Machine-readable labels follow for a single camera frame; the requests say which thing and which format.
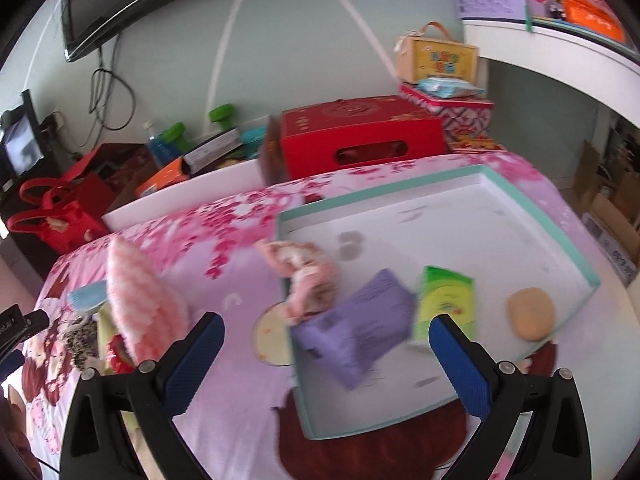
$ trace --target shelf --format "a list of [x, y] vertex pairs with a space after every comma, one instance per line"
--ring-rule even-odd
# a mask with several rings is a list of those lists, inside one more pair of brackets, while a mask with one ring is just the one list
[[464, 20], [479, 55], [533, 70], [584, 92], [640, 128], [640, 65], [577, 34], [523, 23]]

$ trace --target light green wall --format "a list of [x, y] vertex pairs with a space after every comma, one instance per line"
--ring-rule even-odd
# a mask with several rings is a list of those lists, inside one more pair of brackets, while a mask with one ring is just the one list
[[[93, 123], [87, 110], [97, 56], [66, 63], [57, 1], [40, 9], [0, 71], [0, 109], [14, 106], [23, 88], [30, 88], [40, 118], [54, 110], [65, 115], [65, 142], [76, 150]], [[124, 31], [116, 71], [136, 91], [138, 110], [130, 126], [107, 132], [102, 140], [145, 140], [142, 124], [148, 120], [183, 121], [193, 138], [206, 133], [214, 60], [233, 2], [178, 0]], [[362, 17], [389, 60], [399, 34], [431, 20], [462, 38], [455, 0], [346, 0], [346, 5]], [[105, 47], [107, 60], [112, 45]], [[305, 104], [394, 93], [396, 83], [380, 56], [345, 1], [242, 0], [213, 104], [233, 102], [238, 120], [247, 121]], [[588, 98], [513, 67], [492, 64], [491, 70], [495, 135], [548, 176], [571, 176], [580, 143], [593, 129], [592, 110], [584, 104]], [[127, 93], [116, 86], [109, 122], [122, 123], [129, 110]], [[546, 156], [553, 151], [553, 157]]]

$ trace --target yellow round object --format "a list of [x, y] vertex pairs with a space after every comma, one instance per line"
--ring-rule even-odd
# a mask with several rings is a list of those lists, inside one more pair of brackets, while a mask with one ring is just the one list
[[514, 333], [525, 341], [540, 341], [556, 325], [556, 306], [541, 288], [523, 288], [507, 299], [507, 312]]
[[271, 366], [292, 363], [287, 325], [278, 313], [279, 305], [270, 306], [254, 325], [254, 353], [260, 361]]

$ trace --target bottle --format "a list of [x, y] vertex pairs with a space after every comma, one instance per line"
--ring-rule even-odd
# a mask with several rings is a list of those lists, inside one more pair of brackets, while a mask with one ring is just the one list
[[147, 147], [149, 148], [154, 161], [158, 165], [158, 168], [164, 168], [167, 164], [180, 156], [180, 153], [177, 150], [172, 150], [171, 147], [162, 141], [160, 133], [156, 132], [156, 129], [154, 128], [153, 121], [147, 121], [144, 124], [144, 129], [146, 130], [146, 134], [149, 136]]

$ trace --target small screen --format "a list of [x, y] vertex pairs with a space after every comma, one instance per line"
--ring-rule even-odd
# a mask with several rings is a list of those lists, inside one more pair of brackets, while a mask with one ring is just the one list
[[43, 157], [26, 115], [4, 132], [2, 143], [17, 176], [29, 171]]

